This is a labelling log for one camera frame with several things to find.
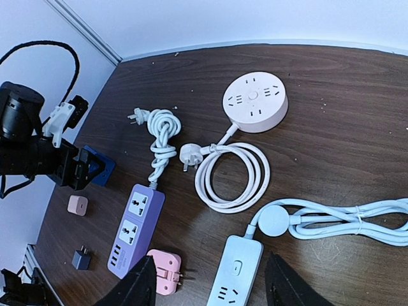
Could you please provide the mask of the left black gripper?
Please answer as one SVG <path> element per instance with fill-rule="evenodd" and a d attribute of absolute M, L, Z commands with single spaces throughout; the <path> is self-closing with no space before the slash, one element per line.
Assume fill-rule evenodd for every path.
<path fill-rule="evenodd" d="M 62 139 L 59 149 L 51 138 L 43 136 L 45 122 L 40 112 L 44 97 L 35 90 L 12 82 L 1 84 L 1 189 L 6 189 L 8 175 L 22 175 L 27 180 L 11 187 L 19 190 L 38 175 L 54 175 L 58 167 L 75 157 L 78 149 Z M 81 162 L 81 189 L 105 170 L 100 160 Z"/>

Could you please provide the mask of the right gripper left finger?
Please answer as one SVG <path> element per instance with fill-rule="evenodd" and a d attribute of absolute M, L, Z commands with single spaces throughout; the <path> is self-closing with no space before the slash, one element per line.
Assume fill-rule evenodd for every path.
<path fill-rule="evenodd" d="M 95 306 L 154 306 L 157 273 L 152 256 L 144 256 Z"/>

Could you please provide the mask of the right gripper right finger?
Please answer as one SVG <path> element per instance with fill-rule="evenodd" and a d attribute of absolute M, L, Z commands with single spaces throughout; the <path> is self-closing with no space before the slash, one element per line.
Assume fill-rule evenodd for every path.
<path fill-rule="evenodd" d="M 317 293 L 278 254 L 270 253 L 265 268 L 266 300 L 269 306 L 333 306 Z"/>

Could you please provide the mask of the salmon pink plug charger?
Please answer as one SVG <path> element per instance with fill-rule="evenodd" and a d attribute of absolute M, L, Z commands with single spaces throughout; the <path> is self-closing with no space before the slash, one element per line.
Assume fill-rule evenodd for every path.
<path fill-rule="evenodd" d="M 81 217 L 86 215 L 89 200 L 85 196 L 71 195 L 68 201 L 67 211 Z"/>

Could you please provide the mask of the pink square plug adapter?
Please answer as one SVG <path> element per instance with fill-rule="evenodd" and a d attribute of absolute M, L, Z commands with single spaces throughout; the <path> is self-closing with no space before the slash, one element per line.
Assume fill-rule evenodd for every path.
<path fill-rule="evenodd" d="M 162 296 L 172 295 L 184 281 L 193 281 L 182 272 L 182 258 L 173 252 L 151 249 L 147 252 L 156 266 L 156 293 Z"/>

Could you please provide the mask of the dark navy plug charger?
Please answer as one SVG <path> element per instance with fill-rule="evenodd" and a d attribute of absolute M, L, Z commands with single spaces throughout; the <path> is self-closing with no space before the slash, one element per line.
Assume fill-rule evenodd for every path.
<path fill-rule="evenodd" d="M 92 255 L 84 245 L 79 250 L 74 251 L 72 265 L 76 270 L 88 270 Z"/>

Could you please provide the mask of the light blue power strip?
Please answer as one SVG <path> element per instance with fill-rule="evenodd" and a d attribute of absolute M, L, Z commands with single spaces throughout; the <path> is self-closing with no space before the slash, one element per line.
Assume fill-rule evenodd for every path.
<path fill-rule="evenodd" d="M 226 239 L 207 303 L 267 303 L 265 268 L 281 256 L 332 304 L 407 304 L 407 200 L 350 207 L 280 199 Z"/>

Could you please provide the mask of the round pink power socket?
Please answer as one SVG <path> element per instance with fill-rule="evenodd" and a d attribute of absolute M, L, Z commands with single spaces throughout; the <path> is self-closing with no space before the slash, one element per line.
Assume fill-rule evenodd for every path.
<path fill-rule="evenodd" d="M 270 163 L 260 149 L 249 143 L 230 143 L 229 139 L 237 131 L 256 134 L 276 127 L 286 116 L 289 103 L 286 88 L 279 77 L 256 71 L 238 77 L 227 87 L 222 107 L 231 122 L 225 135 L 217 143 L 206 147 L 195 143 L 183 145 L 179 159 L 185 170 L 190 166 L 196 168 L 195 190 L 208 207 L 222 214 L 235 214 L 260 200 L 272 173 Z M 218 197 L 212 187 L 212 170 L 224 154 L 239 157 L 248 172 L 247 186 L 234 200 Z"/>

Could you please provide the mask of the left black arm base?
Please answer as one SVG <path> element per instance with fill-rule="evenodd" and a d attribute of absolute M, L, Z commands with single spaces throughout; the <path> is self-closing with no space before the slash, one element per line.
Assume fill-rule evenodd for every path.
<path fill-rule="evenodd" d="M 1 289 L 1 304 L 4 305 L 51 305 L 46 283 L 40 275 L 34 275 L 28 283 L 22 282 L 16 273 L 2 269 Z"/>

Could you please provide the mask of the purple power strip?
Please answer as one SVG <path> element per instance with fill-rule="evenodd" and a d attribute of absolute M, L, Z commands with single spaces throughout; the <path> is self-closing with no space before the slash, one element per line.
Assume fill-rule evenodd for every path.
<path fill-rule="evenodd" d="M 165 202 L 165 194 L 136 184 L 117 229 L 107 268 L 123 279 L 146 254 Z"/>

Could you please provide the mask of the left aluminium frame post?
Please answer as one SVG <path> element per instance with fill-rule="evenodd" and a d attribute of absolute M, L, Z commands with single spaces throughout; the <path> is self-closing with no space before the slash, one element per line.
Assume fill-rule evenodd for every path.
<path fill-rule="evenodd" d="M 122 57 L 65 1 L 44 0 L 44 2 L 110 63 L 118 66 L 122 62 Z"/>

